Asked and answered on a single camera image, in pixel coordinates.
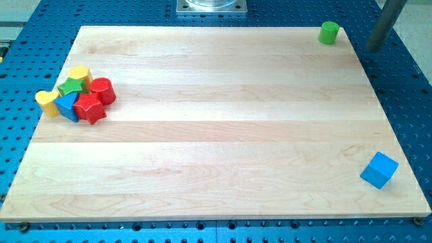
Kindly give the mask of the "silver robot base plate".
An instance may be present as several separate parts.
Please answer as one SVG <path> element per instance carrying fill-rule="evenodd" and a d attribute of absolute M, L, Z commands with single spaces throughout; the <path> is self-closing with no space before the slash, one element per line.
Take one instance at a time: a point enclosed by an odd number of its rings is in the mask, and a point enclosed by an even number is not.
<path fill-rule="evenodd" d="M 245 16 L 247 0 L 177 0 L 176 13 L 180 16 Z"/>

